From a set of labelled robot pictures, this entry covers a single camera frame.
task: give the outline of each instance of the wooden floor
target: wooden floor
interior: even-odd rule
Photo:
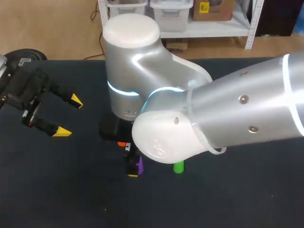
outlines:
[[[34,48],[49,59],[83,59],[101,54],[96,0],[1,0],[0,53]],[[193,38],[182,58],[268,57],[304,50],[304,38],[258,37],[251,50],[245,38]]]

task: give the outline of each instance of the yellow label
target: yellow label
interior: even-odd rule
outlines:
[[[209,13],[209,2],[200,2],[199,13]]]

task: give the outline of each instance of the green marker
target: green marker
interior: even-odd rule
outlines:
[[[184,171],[184,161],[174,163],[173,171],[176,172],[176,173],[182,173]]]

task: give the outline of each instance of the white shelf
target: white shelf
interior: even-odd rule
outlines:
[[[251,24],[240,7],[241,5],[245,12],[249,3],[252,3]],[[251,49],[263,4],[264,0],[237,0],[231,21],[193,21],[189,17],[185,32],[162,32],[161,38],[247,37],[245,49]],[[101,23],[105,26],[109,20],[106,0],[98,0],[98,5]]]
[[[249,28],[248,19],[236,4],[231,21],[193,21],[190,15],[186,31],[162,32],[161,38],[246,37]]]

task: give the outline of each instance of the cardboard box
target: cardboard box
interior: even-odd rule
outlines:
[[[193,20],[231,20],[236,0],[194,0]]]

